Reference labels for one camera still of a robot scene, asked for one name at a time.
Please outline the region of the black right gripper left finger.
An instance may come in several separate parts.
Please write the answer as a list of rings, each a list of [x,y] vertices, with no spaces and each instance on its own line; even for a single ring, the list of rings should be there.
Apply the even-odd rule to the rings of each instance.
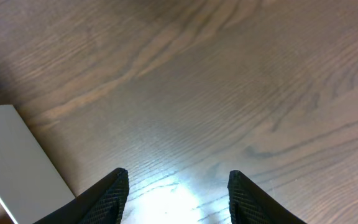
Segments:
[[[120,224],[128,195],[128,171],[117,168],[36,224]]]

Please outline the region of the white cardboard box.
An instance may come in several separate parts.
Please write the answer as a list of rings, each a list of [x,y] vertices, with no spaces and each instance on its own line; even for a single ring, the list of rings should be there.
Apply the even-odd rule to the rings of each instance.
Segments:
[[[0,105],[0,203],[14,223],[35,223],[75,196],[12,105]]]

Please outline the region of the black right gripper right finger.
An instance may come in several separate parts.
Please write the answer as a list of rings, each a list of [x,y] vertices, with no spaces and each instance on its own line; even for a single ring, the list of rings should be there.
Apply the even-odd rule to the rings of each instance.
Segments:
[[[305,224],[239,170],[230,171],[227,188],[232,224]]]

